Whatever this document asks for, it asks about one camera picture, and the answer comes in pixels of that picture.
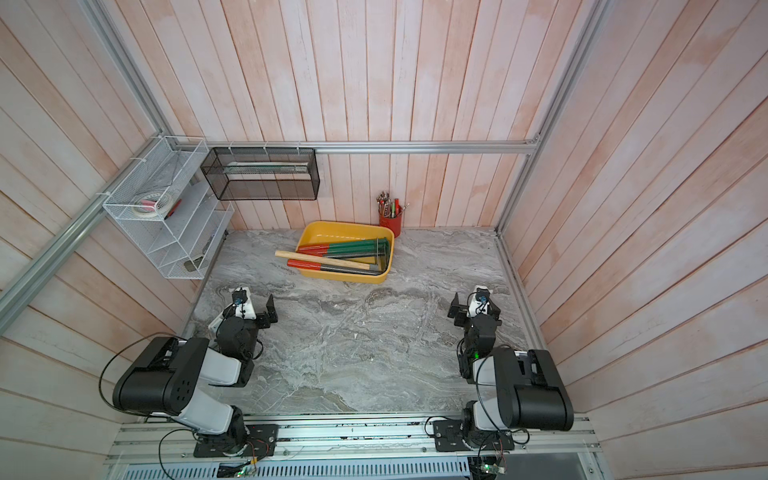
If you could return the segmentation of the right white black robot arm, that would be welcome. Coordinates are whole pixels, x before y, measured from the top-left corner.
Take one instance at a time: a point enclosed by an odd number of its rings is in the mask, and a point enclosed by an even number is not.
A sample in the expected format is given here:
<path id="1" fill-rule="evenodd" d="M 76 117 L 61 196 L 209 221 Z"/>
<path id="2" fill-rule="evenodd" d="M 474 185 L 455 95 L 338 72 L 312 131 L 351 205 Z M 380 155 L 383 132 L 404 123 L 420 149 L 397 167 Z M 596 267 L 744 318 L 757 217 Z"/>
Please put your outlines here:
<path id="1" fill-rule="evenodd" d="M 477 286 L 465 300 L 455 295 L 447 317 L 463 332 L 456 347 L 459 374 L 477 395 L 464 407 L 459 421 L 464 439 L 572 428 L 572 402 L 550 352 L 520 351 L 497 342 L 501 310 L 490 290 Z"/>

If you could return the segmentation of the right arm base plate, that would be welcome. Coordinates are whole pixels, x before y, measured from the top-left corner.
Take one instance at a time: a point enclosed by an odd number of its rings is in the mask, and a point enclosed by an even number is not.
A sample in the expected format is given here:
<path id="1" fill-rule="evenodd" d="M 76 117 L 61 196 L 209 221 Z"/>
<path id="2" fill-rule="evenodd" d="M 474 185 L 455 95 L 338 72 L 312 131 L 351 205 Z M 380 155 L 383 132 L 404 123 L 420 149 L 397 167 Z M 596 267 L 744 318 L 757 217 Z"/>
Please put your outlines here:
<path id="1" fill-rule="evenodd" d="M 477 452 L 486 449 L 500 451 L 513 444 L 510 433 L 466 429 L 461 420 L 443 417 L 431 419 L 427 432 L 434 440 L 435 449 L 441 453 Z"/>

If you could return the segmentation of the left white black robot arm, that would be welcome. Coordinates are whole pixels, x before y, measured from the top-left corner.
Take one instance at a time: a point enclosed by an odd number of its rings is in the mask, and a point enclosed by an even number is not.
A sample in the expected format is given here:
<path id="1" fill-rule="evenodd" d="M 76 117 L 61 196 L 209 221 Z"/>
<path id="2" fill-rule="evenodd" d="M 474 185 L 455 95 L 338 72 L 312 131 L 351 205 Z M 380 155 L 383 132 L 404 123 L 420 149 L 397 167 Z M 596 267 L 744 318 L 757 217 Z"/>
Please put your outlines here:
<path id="1" fill-rule="evenodd" d="M 164 416 L 200 436 L 242 437 L 242 411 L 199 387 L 244 387 L 263 352 L 259 332 L 278 322 L 274 297 L 258 313 L 250 290 L 232 291 L 232 301 L 209 324 L 214 339 L 177 336 L 153 338 L 120 377 L 112 406 L 124 413 Z"/>

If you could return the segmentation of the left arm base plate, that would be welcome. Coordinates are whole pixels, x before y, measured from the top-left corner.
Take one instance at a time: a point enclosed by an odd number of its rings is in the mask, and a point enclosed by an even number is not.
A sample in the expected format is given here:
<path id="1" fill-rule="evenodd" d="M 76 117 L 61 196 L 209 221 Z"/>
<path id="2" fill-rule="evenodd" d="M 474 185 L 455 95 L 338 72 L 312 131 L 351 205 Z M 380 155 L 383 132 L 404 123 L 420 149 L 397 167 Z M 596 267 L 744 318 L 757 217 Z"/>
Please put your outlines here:
<path id="1" fill-rule="evenodd" d="M 198 434 L 194 458 L 272 456 L 278 438 L 277 424 L 244 424 L 219 435 Z"/>

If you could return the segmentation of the green hoe red grip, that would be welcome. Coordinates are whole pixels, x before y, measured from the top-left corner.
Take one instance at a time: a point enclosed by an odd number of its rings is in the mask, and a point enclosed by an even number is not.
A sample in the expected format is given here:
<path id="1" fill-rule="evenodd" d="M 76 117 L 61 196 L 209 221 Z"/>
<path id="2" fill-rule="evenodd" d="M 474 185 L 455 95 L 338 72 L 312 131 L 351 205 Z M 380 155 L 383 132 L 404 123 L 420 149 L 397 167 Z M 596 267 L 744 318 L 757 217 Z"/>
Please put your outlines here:
<path id="1" fill-rule="evenodd" d="M 385 256 L 389 251 L 390 245 L 385 239 L 311 244 L 297 248 L 301 254 L 341 259 Z"/>
<path id="2" fill-rule="evenodd" d="M 298 246 L 296 251 L 299 253 L 306 253 L 310 255 L 325 255 L 332 251 L 389 251 L 390 244 L 386 238 L 334 242 L 334 243 L 317 243 Z"/>

